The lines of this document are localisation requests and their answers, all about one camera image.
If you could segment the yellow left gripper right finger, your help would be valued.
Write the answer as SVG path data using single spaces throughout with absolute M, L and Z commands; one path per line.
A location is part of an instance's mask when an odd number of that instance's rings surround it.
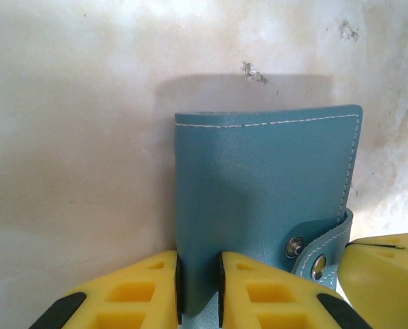
M 369 328 L 336 291 L 236 252 L 219 254 L 220 328 Z

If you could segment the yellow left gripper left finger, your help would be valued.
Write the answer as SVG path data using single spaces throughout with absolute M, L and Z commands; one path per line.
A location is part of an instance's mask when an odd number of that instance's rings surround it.
M 178 328 L 180 259 L 166 251 L 56 300 L 32 328 Z

